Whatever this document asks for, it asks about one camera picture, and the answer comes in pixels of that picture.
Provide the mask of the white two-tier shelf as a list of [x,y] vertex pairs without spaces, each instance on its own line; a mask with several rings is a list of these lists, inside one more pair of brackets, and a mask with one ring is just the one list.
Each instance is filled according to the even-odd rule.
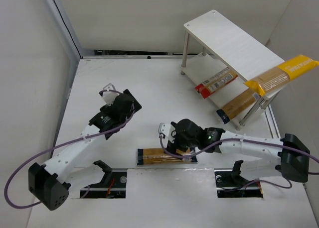
[[245,82],[284,60],[216,10],[184,24],[181,73],[195,85],[225,68],[237,78],[209,97],[218,109],[244,92]]

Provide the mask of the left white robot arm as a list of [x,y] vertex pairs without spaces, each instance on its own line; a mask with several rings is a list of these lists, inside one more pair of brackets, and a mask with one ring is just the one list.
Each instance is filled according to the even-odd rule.
[[104,92],[108,95],[106,105],[89,120],[76,142],[67,142],[61,152],[28,170],[29,191],[50,211],[59,208],[70,191],[105,186],[111,180],[113,170],[102,160],[81,170],[75,171],[75,167],[98,147],[100,138],[108,140],[119,132],[142,106],[128,89]]

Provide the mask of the blue spaghetti bag front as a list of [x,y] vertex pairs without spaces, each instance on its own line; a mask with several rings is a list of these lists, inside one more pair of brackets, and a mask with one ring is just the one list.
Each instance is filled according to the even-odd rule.
[[180,160],[164,153],[162,148],[137,149],[137,166],[197,163],[197,157]]

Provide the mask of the dark blue spaghetti bag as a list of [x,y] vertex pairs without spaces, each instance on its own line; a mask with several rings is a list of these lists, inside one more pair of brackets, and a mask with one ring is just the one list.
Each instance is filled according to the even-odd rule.
[[229,123],[233,118],[239,115],[243,110],[259,99],[259,95],[251,89],[247,89],[233,100],[216,111],[224,124]]

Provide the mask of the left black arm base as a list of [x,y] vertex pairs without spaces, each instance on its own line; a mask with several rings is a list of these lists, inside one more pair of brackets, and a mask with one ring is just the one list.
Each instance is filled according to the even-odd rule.
[[124,199],[126,197],[127,169],[112,169],[101,160],[93,163],[102,168],[104,176],[99,183],[80,190],[81,199]]

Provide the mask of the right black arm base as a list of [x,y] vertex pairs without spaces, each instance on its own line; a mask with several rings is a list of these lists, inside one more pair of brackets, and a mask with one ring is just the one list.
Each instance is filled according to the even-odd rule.
[[259,182],[250,183],[232,168],[215,169],[214,174],[218,198],[263,198]]

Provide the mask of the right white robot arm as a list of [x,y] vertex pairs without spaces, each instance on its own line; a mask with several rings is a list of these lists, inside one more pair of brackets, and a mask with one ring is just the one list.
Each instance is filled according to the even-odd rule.
[[310,151],[293,134],[283,138],[258,138],[240,135],[222,128],[201,128],[189,119],[162,123],[158,130],[160,139],[167,138],[165,152],[184,160],[186,155],[177,153],[189,148],[201,152],[241,154],[254,157],[253,161],[236,161],[232,168],[234,179],[247,181],[257,178],[281,176],[287,180],[305,183],[308,181]]

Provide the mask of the red spaghetti bag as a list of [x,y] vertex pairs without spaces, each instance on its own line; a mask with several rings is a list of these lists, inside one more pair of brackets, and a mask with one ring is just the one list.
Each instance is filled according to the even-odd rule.
[[206,99],[207,97],[211,96],[215,92],[219,91],[221,88],[234,81],[237,77],[238,76],[235,72],[226,67],[225,69],[215,74],[213,77],[197,85],[195,87],[195,90],[199,94],[201,94],[204,99]]

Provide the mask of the yellow spaghetti bag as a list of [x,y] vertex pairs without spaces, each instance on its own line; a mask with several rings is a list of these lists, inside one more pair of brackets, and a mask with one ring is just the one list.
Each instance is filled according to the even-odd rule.
[[319,65],[305,55],[298,55],[258,75],[244,84],[260,96],[265,96]]

